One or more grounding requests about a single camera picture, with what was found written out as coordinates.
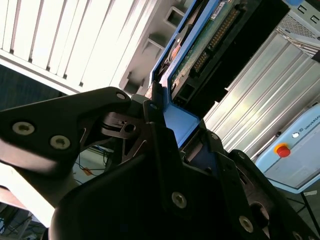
circuit board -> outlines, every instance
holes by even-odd
[[[182,79],[185,79],[184,77],[189,74],[191,69],[198,73],[206,60],[214,53],[216,46],[240,13],[235,8],[239,2],[240,0],[229,0],[219,3],[201,31],[201,34],[197,37],[193,46],[172,76],[171,92],[177,86],[184,84]]]

emergency stop button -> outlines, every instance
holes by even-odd
[[[274,152],[278,154],[280,158],[286,158],[290,155],[291,151],[288,145],[285,143],[279,144],[274,148]]]

label sticker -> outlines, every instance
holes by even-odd
[[[216,8],[216,10],[213,12],[211,19],[215,20],[216,17],[218,16],[218,14],[220,13],[221,9],[224,7],[224,5],[226,4],[225,1],[220,2],[219,6]]]

screw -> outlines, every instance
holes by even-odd
[[[241,226],[244,228],[244,230],[246,230],[248,233],[254,232],[254,226],[252,225],[251,221],[247,217],[240,216],[239,222]]]
[[[19,135],[30,135],[35,131],[35,127],[26,121],[19,121],[13,124],[12,130]]]
[[[70,147],[70,144],[70,140],[62,135],[56,135],[50,139],[50,145],[54,149],[65,150]]]
[[[187,206],[187,199],[182,193],[174,191],[171,195],[173,203],[180,209],[184,209]]]
[[[156,105],[154,105],[153,103],[150,104],[150,107],[152,107],[153,109],[157,110],[158,107]]]
[[[219,137],[217,135],[215,135],[214,133],[211,134],[211,137],[214,139],[214,140],[218,140]]]
[[[240,158],[246,159],[246,156],[241,151],[238,152],[238,155],[239,155]]]
[[[118,98],[120,98],[120,99],[125,99],[125,98],[126,98],[126,96],[123,95],[122,93],[117,93],[116,96],[117,96]]]
[[[296,240],[303,240],[303,238],[300,236],[300,234],[297,233],[296,231],[293,231],[292,234]]]

red button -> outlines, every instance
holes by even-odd
[[[291,151],[287,146],[281,146],[276,150],[280,158],[286,158],[290,155]]]

